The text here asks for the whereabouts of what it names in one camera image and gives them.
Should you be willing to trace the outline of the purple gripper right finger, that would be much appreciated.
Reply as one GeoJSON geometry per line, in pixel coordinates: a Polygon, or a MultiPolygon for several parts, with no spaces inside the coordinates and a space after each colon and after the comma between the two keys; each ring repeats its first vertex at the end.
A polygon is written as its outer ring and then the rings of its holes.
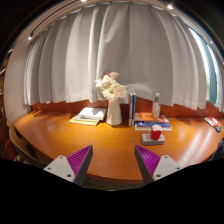
{"type": "Polygon", "coordinates": [[[145,185],[181,170],[168,155],[159,156],[139,145],[135,146],[134,155],[145,185]]]}

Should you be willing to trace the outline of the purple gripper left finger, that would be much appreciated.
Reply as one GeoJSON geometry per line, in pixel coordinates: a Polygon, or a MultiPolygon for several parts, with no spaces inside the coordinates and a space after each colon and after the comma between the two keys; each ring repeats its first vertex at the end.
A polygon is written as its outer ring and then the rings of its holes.
{"type": "Polygon", "coordinates": [[[69,156],[58,156],[44,170],[82,186],[93,156],[93,146],[86,146],[69,156]]]}

